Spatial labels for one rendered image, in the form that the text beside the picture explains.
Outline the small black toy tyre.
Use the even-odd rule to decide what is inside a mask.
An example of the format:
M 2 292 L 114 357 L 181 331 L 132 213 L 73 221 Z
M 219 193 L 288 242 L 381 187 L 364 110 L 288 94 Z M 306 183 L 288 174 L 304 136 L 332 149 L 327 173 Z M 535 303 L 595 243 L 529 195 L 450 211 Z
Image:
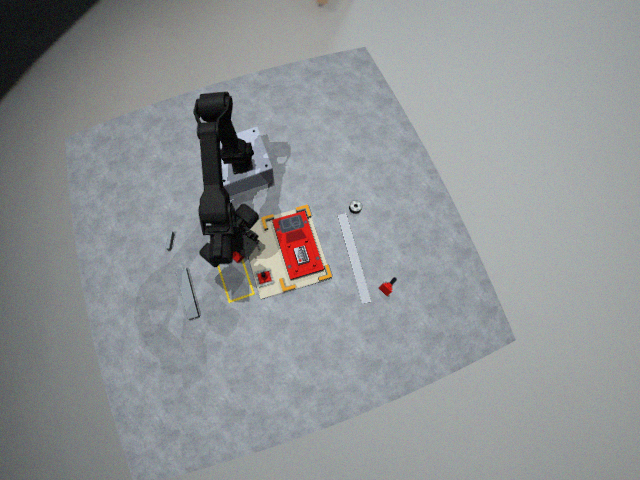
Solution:
M 356 207 L 354 207 L 354 206 L 357 206 L 357 208 L 356 208 Z M 358 200 L 353 200 L 353 201 L 350 203 L 349 209 L 350 209 L 350 211 L 351 211 L 352 213 L 355 213 L 355 214 L 356 214 L 356 213 L 359 213 L 359 212 L 361 211 L 361 209 L 362 209 L 362 203 L 361 203 L 360 201 L 358 201 Z

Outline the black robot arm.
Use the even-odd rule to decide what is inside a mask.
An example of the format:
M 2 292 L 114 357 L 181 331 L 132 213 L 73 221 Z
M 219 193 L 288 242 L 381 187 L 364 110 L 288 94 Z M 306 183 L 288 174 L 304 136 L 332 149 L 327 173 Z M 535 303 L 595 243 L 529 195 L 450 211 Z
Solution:
M 232 97 L 226 91 L 201 94 L 193 109 L 204 184 L 199 205 L 200 226 L 203 235 L 210 236 L 209 261 L 217 264 L 232 263 L 233 252 L 250 257 L 260 242 L 259 235 L 252 230 L 238 229 L 235 238 L 230 235 L 235 234 L 237 222 L 235 208 L 223 186 L 221 159 L 224 164 L 232 164 L 234 174 L 254 169 L 252 145 L 238 138 L 231 121 L 232 108 Z M 206 123 L 201 123 L 200 117 Z

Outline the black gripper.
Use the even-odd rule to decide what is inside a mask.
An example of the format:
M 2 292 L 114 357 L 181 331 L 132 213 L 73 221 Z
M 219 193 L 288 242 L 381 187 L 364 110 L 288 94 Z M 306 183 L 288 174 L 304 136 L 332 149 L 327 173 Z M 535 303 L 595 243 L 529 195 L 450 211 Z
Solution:
M 241 231 L 249 231 L 254 224 L 259 220 L 259 214 L 253 210 L 251 207 L 248 207 L 245 204 L 241 204 L 240 207 L 235 211 L 236 214 L 236 222 L 237 226 L 235 227 L 235 234 L 230 234 L 234 238 L 236 236 L 236 231 L 240 229 Z M 209 261 L 209 243 L 199 251 L 199 254 L 207 260 L 213 267 L 217 267 L 219 264 L 212 263 Z

